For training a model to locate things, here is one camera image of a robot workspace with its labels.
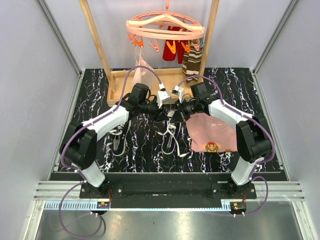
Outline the black sneaker with white laces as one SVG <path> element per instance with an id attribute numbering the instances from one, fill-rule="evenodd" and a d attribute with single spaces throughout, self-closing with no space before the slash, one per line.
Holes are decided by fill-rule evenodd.
<path id="1" fill-rule="evenodd" d="M 161 151 L 164 155 L 171 155 L 174 153 L 175 149 L 177 151 L 177 156 L 183 158 L 187 156 L 187 153 L 181 153 L 180 146 L 178 142 L 178 135 L 182 129 L 182 123 L 173 123 L 172 118 L 175 111 L 170 110 L 167 114 L 168 120 L 165 121 L 165 132 L 156 131 L 156 133 L 163 138 L 161 144 Z"/>

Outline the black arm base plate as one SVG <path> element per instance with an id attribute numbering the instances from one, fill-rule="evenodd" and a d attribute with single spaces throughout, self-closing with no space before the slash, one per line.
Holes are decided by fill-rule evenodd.
<path id="1" fill-rule="evenodd" d="M 237 187 L 229 173 L 107 173 L 96 188 L 80 188 L 81 199 L 111 198 L 114 209 L 205 209 L 222 200 L 255 200 L 253 183 Z"/>

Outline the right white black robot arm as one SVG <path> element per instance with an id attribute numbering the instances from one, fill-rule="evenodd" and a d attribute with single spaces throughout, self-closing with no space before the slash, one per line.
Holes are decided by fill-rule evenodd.
<path id="1" fill-rule="evenodd" d="M 275 143 L 263 114 L 252 115 L 228 104 L 221 97 L 211 96 L 206 85 L 201 82 L 191 86 L 193 99 L 184 99 L 184 88 L 176 85 L 172 94 L 178 96 L 175 102 L 175 122 L 189 120 L 195 113 L 205 113 L 216 117 L 236 133 L 239 159 L 227 185 L 228 195 L 239 198 L 245 192 L 245 186 L 252 181 L 257 165 L 269 162 L 275 157 Z"/>

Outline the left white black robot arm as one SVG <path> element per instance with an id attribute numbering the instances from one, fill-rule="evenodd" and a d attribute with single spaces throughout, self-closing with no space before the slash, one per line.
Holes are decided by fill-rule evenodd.
<path id="1" fill-rule="evenodd" d="M 164 88 L 164 84 L 159 86 L 161 89 L 150 101 L 147 98 L 149 87 L 136 83 L 131 92 L 108 111 L 90 120 L 72 121 L 68 125 L 59 149 L 60 162 L 65 167 L 65 161 L 68 161 L 69 167 L 76 170 L 84 181 L 91 185 L 90 192 L 95 197 L 103 198 L 108 193 L 108 186 L 104 183 L 106 177 L 96 163 L 97 142 L 140 113 L 159 117 L 164 103 L 171 99 L 171 94 Z"/>

